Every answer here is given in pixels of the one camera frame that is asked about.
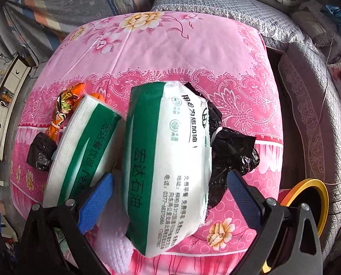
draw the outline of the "pink lace pattern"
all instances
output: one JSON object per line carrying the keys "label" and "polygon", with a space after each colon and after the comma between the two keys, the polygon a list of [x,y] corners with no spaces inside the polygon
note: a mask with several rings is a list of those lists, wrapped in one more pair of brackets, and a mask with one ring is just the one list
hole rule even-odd
{"label": "pink lace pattern", "polygon": [[[257,137],[261,163],[244,178],[264,197],[277,199],[283,155],[281,109],[257,30],[207,14],[147,12],[78,28],[47,63],[26,102],[15,139],[11,192],[20,214],[27,218],[30,206],[42,203],[47,172],[33,169],[25,160],[35,135],[50,124],[61,91],[85,82],[86,93],[101,93],[126,117],[132,87],[166,80],[191,82],[222,112],[223,126]],[[208,242],[215,224],[226,224],[230,231],[224,247]],[[95,234],[91,237],[95,243]],[[128,275],[228,274],[254,237],[226,192],[205,226],[167,254],[146,259],[135,252]]]}

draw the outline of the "white plastic bag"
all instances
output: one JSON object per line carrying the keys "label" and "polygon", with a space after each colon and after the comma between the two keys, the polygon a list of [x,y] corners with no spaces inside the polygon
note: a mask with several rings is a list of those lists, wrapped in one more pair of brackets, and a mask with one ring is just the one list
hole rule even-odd
{"label": "white plastic bag", "polygon": [[133,245],[125,236],[129,219],[120,193],[122,173],[115,170],[112,175],[114,190],[100,215],[95,252],[113,271],[126,273],[130,267]]}
{"label": "white plastic bag", "polygon": [[159,255],[195,233],[211,175],[205,99],[178,81],[134,87],[123,171],[126,236],[140,253]]}
{"label": "white plastic bag", "polygon": [[124,120],[109,105],[85,95],[60,140],[43,207],[62,205],[111,171],[123,142]]}

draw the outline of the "lace trim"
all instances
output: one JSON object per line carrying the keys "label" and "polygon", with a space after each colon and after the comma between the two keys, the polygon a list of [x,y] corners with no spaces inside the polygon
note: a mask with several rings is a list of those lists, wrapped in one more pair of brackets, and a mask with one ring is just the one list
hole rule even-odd
{"label": "lace trim", "polygon": [[304,42],[304,35],[301,33],[301,30],[298,26],[296,27],[297,30],[294,34],[294,32],[281,30],[278,27],[269,25],[268,23],[264,23],[260,19],[253,18],[251,16],[245,15],[244,13],[226,10],[224,8],[193,4],[163,4],[154,6],[152,8],[152,11],[185,11],[222,16],[252,26],[256,28],[263,36],[271,37],[274,40],[281,41],[282,43]]}
{"label": "lace trim", "polygon": [[306,176],[324,181],[325,167],[322,133],[308,90],[286,54],[281,57],[279,68],[283,69],[282,72],[286,80],[291,84],[291,89],[298,101],[301,120],[306,127],[308,154],[305,155],[308,157],[310,167],[309,175]]}

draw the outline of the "blue cloth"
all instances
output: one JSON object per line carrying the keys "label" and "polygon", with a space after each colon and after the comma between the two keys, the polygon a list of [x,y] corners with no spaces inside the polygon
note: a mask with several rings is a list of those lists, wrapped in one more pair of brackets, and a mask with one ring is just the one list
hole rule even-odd
{"label": "blue cloth", "polygon": [[338,26],[338,31],[341,33],[341,10],[336,6],[326,5],[321,11]]}

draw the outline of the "green and white package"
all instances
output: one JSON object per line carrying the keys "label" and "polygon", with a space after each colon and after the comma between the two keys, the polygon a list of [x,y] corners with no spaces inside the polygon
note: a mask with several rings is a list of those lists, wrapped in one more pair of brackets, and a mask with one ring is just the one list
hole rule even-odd
{"label": "green and white package", "polygon": [[94,186],[114,166],[125,121],[109,105],[85,95],[58,144],[46,183],[43,207],[62,205]]}
{"label": "green and white package", "polygon": [[178,81],[131,91],[123,157],[126,236],[154,257],[205,221],[211,147],[206,100]]}

